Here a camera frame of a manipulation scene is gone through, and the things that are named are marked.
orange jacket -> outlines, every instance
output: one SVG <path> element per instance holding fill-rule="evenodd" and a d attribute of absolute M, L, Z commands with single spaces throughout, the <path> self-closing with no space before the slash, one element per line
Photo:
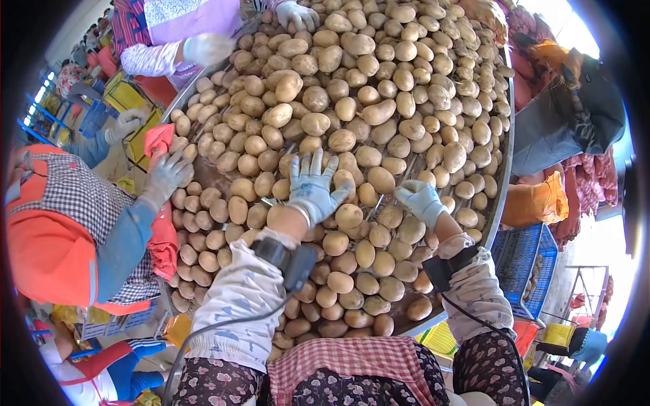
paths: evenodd
<path fill-rule="evenodd" d="M 66 153 L 45 145 L 26 147 L 32 154 Z M 47 174 L 47 162 L 34 160 L 34 170 Z M 43 197 L 47 178 L 33 175 L 20 188 L 20 197 L 6 211 Z M 150 301 L 128 306 L 95 302 L 97 267 L 95 241 L 80 224 L 62 214 L 25 209 L 7 218 L 9 259 L 16 288 L 39 303 L 95 306 L 116 316 L 143 311 Z"/>

hand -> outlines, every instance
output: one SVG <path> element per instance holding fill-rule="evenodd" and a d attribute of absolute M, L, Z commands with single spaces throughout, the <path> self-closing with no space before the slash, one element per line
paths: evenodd
<path fill-rule="evenodd" d="M 154 212 L 163 207 L 174 190 L 192 174 L 192 161 L 183 159 L 183 152 L 178 151 L 171 157 L 164 154 L 149 170 L 144 191 L 138 199 L 142 199 Z"/>
<path fill-rule="evenodd" d="M 104 132 L 104 139 L 110 146 L 122 141 L 129 133 L 147 123 L 147 114 L 139 108 L 121 112 L 115 125 Z"/>
<path fill-rule="evenodd" d="M 183 60 L 201 66 L 216 65 L 235 48 L 235 41 L 217 34 L 200 34 L 187 38 L 183 44 Z"/>
<path fill-rule="evenodd" d="M 354 187 L 352 181 L 347 181 L 341 189 L 330 193 L 332 176 L 339 165 L 339 158 L 330 158 L 327 168 L 321 174 L 322 160 L 322 148 L 316 148 L 313 159 L 310 153 L 305 153 L 300 173 L 298 173 L 298 157 L 294 157 L 291 161 L 291 193 L 287 206 L 303 215 L 309 229 L 332 215 Z"/>
<path fill-rule="evenodd" d="M 320 26 L 319 14 L 311 8 L 301 6 L 295 1 L 288 0 L 276 7 L 278 21 L 282 27 L 289 29 L 289 23 L 293 21 L 296 31 L 313 32 Z"/>
<path fill-rule="evenodd" d="M 394 193 L 401 204 L 413 213 L 429 229 L 436 228 L 436 222 L 447 208 L 440 203 L 440 197 L 433 186 L 422 181 L 406 181 Z"/>

checkered apron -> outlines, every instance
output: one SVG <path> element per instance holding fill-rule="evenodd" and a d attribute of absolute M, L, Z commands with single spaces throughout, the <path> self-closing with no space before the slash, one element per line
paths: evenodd
<path fill-rule="evenodd" d="M 122 209 L 135 202 L 134 195 L 100 178 L 77 155 L 35 154 L 31 158 L 47 162 L 47 184 L 43 198 L 10 210 L 9 216 L 29 209 L 63 214 L 81 224 L 95 244 L 102 245 Z M 160 288 L 152 270 L 151 255 L 146 251 L 119 292 L 108 303 L 127 306 L 158 296 Z"/>
<path fill-rule="evenodd" d="M 342 376 L 371 375 L 404 383 L 422 406 L 435 405 L 411 337 L 320 338 L 300 344 L 266 365 L 277 406 L 290 405 L 295 388 L 319 368 Z"/>

floral pants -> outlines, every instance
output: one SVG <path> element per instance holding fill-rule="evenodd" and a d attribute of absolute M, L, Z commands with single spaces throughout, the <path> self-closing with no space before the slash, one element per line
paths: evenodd
<path fill-rule="evenodd" d="M 456 393 L 480 391 L 491 396 L 497 405 L 524 404 L 521 380 L 512 366 L 513 362 L 516 366 L 513 349 L 503 346 L 502 341 L 505 342 L 496 333 L 486 333 L 468 340 L 460 348 L 454 359 Z M 449 398 L 436 358 L 427 347 L 416 342 L 413 345 L 436 406 L 447 406 Z M 258 405 L 274 405 L 268 394 L 266 374 L 232 362 L 192 358 L 183 369 L 174 406 L 240 405 L 253 395 L 257 396 Z M 298 384 L 292 404 L 412 406 L 418 402 L 404 383 L 394 379 L 341 376 L 321 368 Z"/>

black bag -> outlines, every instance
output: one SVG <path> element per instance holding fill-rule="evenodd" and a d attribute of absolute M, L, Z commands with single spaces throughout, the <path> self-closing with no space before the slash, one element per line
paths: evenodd
<path fill-rule="evenodd" d="M 532 175 L 579 153 L 601 155 L 623 136 L 621 95 L 587 55 L 580 83 L 570 90 L 558 76 L 517 113 L 512 173 Z"/>

